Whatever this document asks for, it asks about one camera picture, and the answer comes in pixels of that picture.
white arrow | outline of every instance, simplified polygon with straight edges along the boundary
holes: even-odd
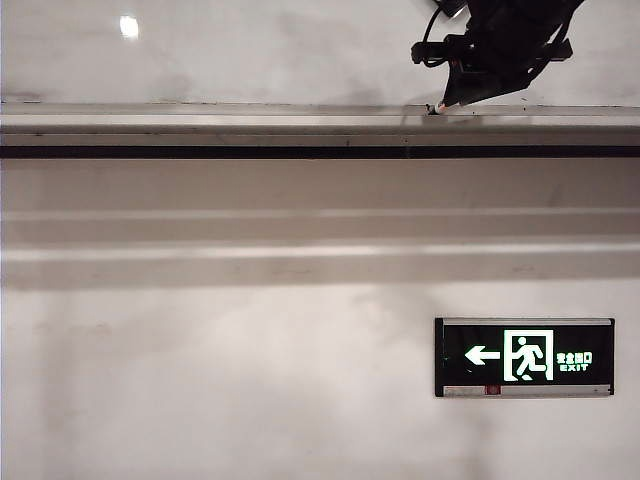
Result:
[[[500,352],[483,352],[484,349],[484,345],[476,345],[465,354],[465,357],[475,365],[484,365],[483,360],[500,360]]]

concrete wall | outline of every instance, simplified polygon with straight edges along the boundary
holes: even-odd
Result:
[[[3,170],[3,478],[637,478],[637,159]],[[616,317],[616,395],[436,399],[438,315]]]
[[[442,98],[448,69],[413,65],[431,0],[3,0],[7,102],[404,105]],[[133,15],[138,40],[123,39]],[[436,24],[462,33],[468,16]],[[640,105],[637,0],[589,0],[552,65],[507,105]]]

wire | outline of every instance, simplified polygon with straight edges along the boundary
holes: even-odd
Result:
[[[431,34],[431,30],[433,29],[433,24],[436,22],[436,18],[438,18],[438,15],[440,15],[441,12],[442,12],[442,4],[438,2],[438,8],[436,9],[435,12],[433,12],[433,16],[431,17],[431,20],[429,20],[429,25],[427,26],[427,31],[424,32],[422,43],[424,43],[425,46],[427,44],[427,41],[429,40],[429,35]],[[447,61],[446,58],[437,60],[435,62],[429,62],[428,60],[425,60],[424,64],[427,68],[434,68],[442,65],[446,61]]]

exit sign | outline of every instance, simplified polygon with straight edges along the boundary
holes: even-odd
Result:
[[[435,321],[438,397],[613,395],[613,319]]]

running man figure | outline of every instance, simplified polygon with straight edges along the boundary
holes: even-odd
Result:
[[[546,365],[538,365],[536,358],[543,358],[542,350],[538,345],[527,345],[527,339],[520,337],[518,343],[522,345],[520,349],[513,354],[513,358],[522,358],[522,363],[518,367],[516,374],[521,376],[523,380],[530,382],[533,380],[531,375],[524,374],[525,370],[529,369],[532,372],[544,372],[547,369]]]

